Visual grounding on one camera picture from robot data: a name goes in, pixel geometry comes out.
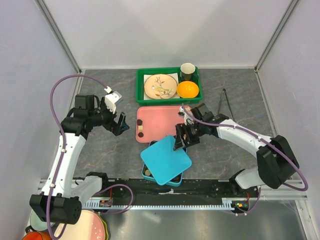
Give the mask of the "pink chocolate tray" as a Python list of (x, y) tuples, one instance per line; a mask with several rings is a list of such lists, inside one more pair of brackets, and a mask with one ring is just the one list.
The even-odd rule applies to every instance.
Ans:
[[(176, 125), (183, 124), (184, 118), (178, 115), (180, 106), (143, 106), (136, 113), (135, 138), (139, 143), (159, 141), (166, 136), (176, 134)], [(142, 125), (137, 125), (137, 120), (142, 120)]]

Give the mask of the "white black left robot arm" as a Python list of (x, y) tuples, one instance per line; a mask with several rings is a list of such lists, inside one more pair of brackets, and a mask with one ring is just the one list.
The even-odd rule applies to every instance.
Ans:
[(116, 91), (102, 98), (76, 95), (75, 106), (60, 122), (63, 132), (49, 177), (40, 194), (33, 194), (29, 200), (41, 221), (74, 225), (80, 218), (81, 207), (91, 197), (109, 193), (110, 184), (104, 172), (89, 172), (76, 187), (72, 183), (78, 158), (93, 128), (102, 126), (115, 136), (130, 128), (125, 113), (118, 116), (116, 112), (121, 99)]

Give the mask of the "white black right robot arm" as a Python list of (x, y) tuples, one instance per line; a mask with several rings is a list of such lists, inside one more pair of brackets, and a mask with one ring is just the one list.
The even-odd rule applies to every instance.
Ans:
[(178, 114), (184, 122), (175, 126), (173, 150), (194, 146), (208, 135), (229, 141), (256, 158), (256, 167), (240, 170), (230, 178), (229, 191), (235, 197), (258, 185), (277, 189), (300, 168), (287, 139), (281, 135), (271, 137), (251, 131), (224, 114), (214, 115), (204, 103), (194, 108), (181, 106)]

